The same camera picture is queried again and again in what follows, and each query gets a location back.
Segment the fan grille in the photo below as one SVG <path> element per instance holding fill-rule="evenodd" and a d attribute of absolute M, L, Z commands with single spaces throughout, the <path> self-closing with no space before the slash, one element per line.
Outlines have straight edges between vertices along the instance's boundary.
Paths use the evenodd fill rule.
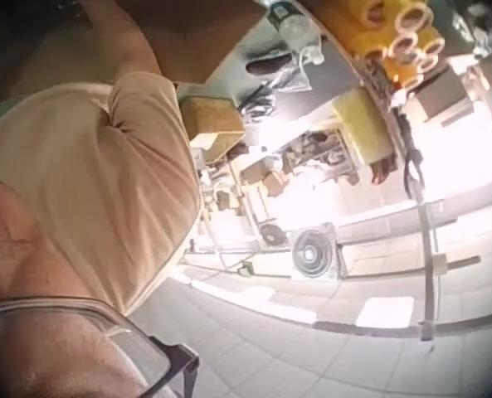
<path fill-rule="evenodd" d="M 295 268 L 311 279 L 326 274 L 331 268 L 333 257 L 334 249 L 330 239 L 319 231 L 303 232 L 292 250 Z"/>

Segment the eyeglass frame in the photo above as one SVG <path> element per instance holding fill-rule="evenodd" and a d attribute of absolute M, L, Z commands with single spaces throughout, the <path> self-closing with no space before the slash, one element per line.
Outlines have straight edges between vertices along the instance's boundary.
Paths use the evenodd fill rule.
<path fill-rule="evenodd" d="M 161 342 L 155 336 L 144 333 L 137 325 L 119 313 L 107 303 L 93 298 L 75 297 L 40 297 L 40 298 L 5 298 L 0 299 L 0 315 L 15 313 L 23 309 L 51 309 L 51 310 L 77 310 L 79 313 L 96 314 L 105 317 L 118 327 L 136 332 L 140 337 L 149 341 L 159 354 L 170 362 L 167 372 L 159 380 L 153 383 L 139 398 L 150 398 L 165 387 L 180 372 L 183 373 L 183 398 L 192 398 L 194 386 L 197 380 L 197 370 L 200 359 L 190 347 L 184 344 L 168 345 Z"/>

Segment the person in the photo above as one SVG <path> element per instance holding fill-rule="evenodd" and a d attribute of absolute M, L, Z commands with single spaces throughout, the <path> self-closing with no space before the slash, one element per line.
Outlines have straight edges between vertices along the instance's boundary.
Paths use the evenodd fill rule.
<path fill-rule="evenodd" d="M 4 396 L 142 396 L 148 386 L 104 332 L 140 331 L 95 322 L 144 302 L 201 211 L 173 83 L 115 0 L 80 4 L 116 66 L 113 86 L 56 86 L 0 119 Z"/>

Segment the tape roll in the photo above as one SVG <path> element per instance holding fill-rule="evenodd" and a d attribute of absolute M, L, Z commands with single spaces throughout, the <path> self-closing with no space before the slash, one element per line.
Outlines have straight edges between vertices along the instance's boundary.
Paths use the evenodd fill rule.
<path fill-rule="evenodd" d="M 418 47 L 428 56 L 437 56 L 445 48 L 445 39 L 434 27 L 421 29 L 418 36 Z"/>
<path fill-rule="evenodd" d="M 434 15 L 434 12 L 431 10 L 431 8 L 427 7 L 425 21 L 423 22 L 421 29 L 424 29 L 425 27 L 431 27 L 434 23 L 435 18 L 436 16 Z"/>
<path fill-rule="evenodd" d="M 387 52 L 387 38 L 369 31 L 346 9 L 335 2 L 327 2 L 320 9 L 321 22 L 351 56 L 383 59 Z"/>
<path fill-rule="evenodd" d="M 333 102 L 334 112 L 343 123 L 343 133 L 362 164 L 370 165 L 394 152 L 387 125 L 369 93 L 357 88 Z"/>
<path fill-rule="evenodd" d="M 439 62 L 439 56 L 421 56 L 416 60 L 416 66 L 420 73 L 428 73 Z"/>
<path fill-rule="evenodd" d="M 424 80 L 424 76 L 419 71 L 416 62 L 403 65 L 392 58 L 387 58 L 384 61 L 384 67 L 387 76 L 394 83 L 398 83 L 406 89 L 406 91 L 415 89 Z"/>
<path fill-rule="evenodd" d="M 387 49 L 387 54 L 391 58 L 397 58 L 403 54 L 412 52 L 418 43 L 418 37 L 415 32 L 397 33 L 397 30 L 391 28 L 396 36 L 392 39 L 391 44 Z"/>
<path fill-rule="evenodd" d="M 384 13 L 399 33 L 416 32 L 428 18 L 428 6 L 413 0 L 384 0 Z"/>
<path fill-rule="evenodd" d="M 378 29 L 385 23 L 383 0 L 342 0 L 343 6 L 370 29 Z"/>
<path fill-rule="evenodd" d="M 421 50 L 419 50 L 418 48 L 413 48 L 410 51 L 407 51 L 402 54 L 398 54 L 394 58 L 401 65 L 410 65 L 413 64 L 414 62 L 419 61 L 421 56 L 422 56 Z"/>

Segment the plastic bag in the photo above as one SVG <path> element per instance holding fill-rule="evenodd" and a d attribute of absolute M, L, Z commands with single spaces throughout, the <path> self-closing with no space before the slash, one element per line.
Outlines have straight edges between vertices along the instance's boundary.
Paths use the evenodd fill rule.
<path fill-rule="evenodd" d="M 292 61 L 283 66 L 271 81 L 270 87 L 281 93 L 299 93 L 312 90 L 304 65 L 308 61 L 306 51 L 292 55 Z"/>

